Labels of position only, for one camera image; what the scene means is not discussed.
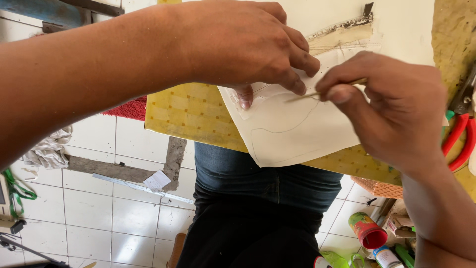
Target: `metal ruler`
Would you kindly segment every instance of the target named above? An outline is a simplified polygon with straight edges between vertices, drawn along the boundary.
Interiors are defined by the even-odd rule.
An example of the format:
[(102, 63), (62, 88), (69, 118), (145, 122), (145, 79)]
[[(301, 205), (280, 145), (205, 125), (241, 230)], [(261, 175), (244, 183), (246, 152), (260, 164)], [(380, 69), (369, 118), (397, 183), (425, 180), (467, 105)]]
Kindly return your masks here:
[(179, 200), (179, 201), (182, 201), (182, 202), (185, 202), (185, 203), (193, 204), (193, 202), (194, 202), (194, 201), (191, 200), (191, 199), (184, 198), (184, 197), (180, 197), (180, 196), (171, 195), (171, 194), (169, 194), (169, 193), (164, 193), (164, 192), (156, 192), (156, 193), (153, 193), (153, 192), (152, 192), (149, 188), (147, 188), (147, 187), (140, 186), (140, 185), (133, 184), (133, 183), (129, 183), (129, 182), (126, 182), (126, 181), (123, 181), (123, 180), (119, 180), (119, 179), (107, 177), (107, 176), (104, 176), (104, 175), (101, 175), (101, 174), (93, 173), (92, 176), (93, 176), (94, 178), (98, 178), (98, 179), (105, 180), (105, 181), (108, 181), (108, 182), (117, 183), (117, 184), (124, 185), (124, 186), (129, 186), (129, 187), (131, 187), (132, 189), (135, 189), (135, 190), (141, 190), (141, 191), (148, 192), (148, 193), (151, 193), (151, 194), (155, 194), (155, 195), (159, 195), (159, 196), (163, 196), (163, 197), (172, 198), (172, 199)]

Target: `small paper note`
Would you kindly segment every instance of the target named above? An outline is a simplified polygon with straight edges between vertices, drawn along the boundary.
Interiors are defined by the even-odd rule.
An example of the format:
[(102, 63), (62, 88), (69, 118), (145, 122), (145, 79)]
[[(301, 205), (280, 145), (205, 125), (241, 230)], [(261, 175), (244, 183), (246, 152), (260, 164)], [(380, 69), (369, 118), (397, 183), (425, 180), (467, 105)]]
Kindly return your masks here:
[(170, 182), (171, 180), (162, 172), (162, 170), (157, 171), (144, 181), (145, 185), (152, 191), (152, 193), (160, 191)]

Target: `spray can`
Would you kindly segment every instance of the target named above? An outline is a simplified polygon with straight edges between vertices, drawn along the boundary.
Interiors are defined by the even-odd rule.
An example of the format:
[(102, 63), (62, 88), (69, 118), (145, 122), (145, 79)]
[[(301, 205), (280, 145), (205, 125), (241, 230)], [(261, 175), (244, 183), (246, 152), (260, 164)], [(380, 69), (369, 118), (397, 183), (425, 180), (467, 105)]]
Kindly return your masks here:
[(368, 249), (376, 249), (385, 245), (388, 235), (364, 212), (357, 212), (350, 216), (350, 228), (358, 237), (359, 242)]
[(387, 246), (374, 249), (373, 253), (375, 260), (382, 268), (404, 268), (403, 263), (398, 260)]

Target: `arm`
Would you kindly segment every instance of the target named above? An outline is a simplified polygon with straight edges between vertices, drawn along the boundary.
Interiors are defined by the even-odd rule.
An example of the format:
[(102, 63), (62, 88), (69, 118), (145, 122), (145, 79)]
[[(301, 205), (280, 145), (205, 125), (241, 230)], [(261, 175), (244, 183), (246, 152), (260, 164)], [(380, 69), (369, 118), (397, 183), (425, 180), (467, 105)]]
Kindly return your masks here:
[[(344, 83), (367, 78), (365, 93)], [(418, 235), (416, 267), (476, 267), (476, 206), (440, 148), (446, 89), (436, 68), (359, 53), (316, 85), (351, 120), (365, 150), (402, 172)]]
[(206, 0), (157, 5), (105, 22), (0, 44), (0, 170), (65, 125), (187, 83), (305, 85), (320, 63), (277, 3)]

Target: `white tiled floor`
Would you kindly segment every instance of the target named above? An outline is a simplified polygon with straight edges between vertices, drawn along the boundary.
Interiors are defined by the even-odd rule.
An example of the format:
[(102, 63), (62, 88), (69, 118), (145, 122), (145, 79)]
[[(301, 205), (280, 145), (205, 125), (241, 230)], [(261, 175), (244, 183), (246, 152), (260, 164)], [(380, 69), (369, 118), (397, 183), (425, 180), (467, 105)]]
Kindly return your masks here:
[[(121, 0), (99, 0), (119, 6)], [(126, 12), (154, 4), (156, 0), (122, 0)], [(0, 42), (16, 41), (41, 33), (41, 21), (0, 10)], [(107, 17), (96, 16), (100, 20)], [(73, 125), (70, 155), (107, 163), (156, 171), (163, 169), (169, 137), (146, 131), (144, 123), (109, 115), (95, 115)], [(97, 268), (164, 268), (170, 257), (175, 235), (187, 232), (195, 212), (193, 205), (160, 198), (111, 184), (69, 170), (45, 170), (15, 162), (11, 169), (18, 180), (32, 178), (23, 171), (38, 171), (38, 179), (24, 182), (38, 194), (37, 200), (23, 200), (28, 224), (21, 232), (24, 245), (63, 260), (73, 268), (97, 262)], [(171, 192), (193, 198), (195, 183), (194, 143), (188, 141), (179, 188)], [(359, 250), (358, 239), (347, 224), (358, 211), (374, 214), (384, 198), (368, 206), (373, 195), (355, 184), (349, 176), (341, 181), (342, 190), (324, 214), (316, 240), (321, 250), (332, 250), (345, 258)], [(28, 252), (10, 252), (0, 247), (0, 267), (40, 261)]]

